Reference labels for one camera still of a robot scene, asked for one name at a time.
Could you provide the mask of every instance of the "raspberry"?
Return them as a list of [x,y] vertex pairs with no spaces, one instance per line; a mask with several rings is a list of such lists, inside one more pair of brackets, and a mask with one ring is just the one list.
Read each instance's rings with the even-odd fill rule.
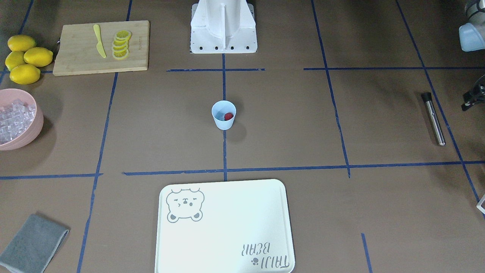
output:
[[227,113],[224,115],[224,120],[227,121],[227,120],[230,120],[234,115],[232,113]]

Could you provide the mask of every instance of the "light blue cup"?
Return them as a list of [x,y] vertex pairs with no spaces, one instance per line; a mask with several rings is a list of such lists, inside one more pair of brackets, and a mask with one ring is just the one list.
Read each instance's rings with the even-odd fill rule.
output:
[[[234,115],[230,120],[224,120],[224,115],[232,113]],[[236,107],[230,101],[218,101],[212,107],[212,117],[215,125],[221,130],[228,130],[234,123],[236,117]]]

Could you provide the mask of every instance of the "gray towel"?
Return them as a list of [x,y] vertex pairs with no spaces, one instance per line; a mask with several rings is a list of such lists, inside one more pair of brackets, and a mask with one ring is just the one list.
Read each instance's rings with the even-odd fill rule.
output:
[[0,254],[0,265],[12,273],[42,273],[69,230],[32,214]]

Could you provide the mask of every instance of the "bear face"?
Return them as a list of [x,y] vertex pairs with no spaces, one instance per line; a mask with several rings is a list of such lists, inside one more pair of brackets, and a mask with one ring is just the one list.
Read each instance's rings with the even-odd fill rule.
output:
[[180,218],[191,218],[195,222],[199,221],[202,218],[202,202],[204,202],[204,194],[199,189],[196,191],[191,189],[172,191],[167,195],[168,221],[175,223]]

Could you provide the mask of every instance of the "bowl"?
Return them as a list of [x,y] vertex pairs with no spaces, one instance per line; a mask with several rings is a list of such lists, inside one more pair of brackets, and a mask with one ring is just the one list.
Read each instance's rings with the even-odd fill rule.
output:
[[44,125],[44,115],[42,110],[35,102],[35,99],[28,92],[16,89],[8,88],[0,90],[0,106],[9,106],[15,100],[21,100],[27,105],[34,105],[35,112],[32,123],[27,127],[27,129],[18,135],[16,138],[10,140],[9,142],[0,145],[0,151],[14,150],[23,147],[31,143],[40,133],[42,126]]

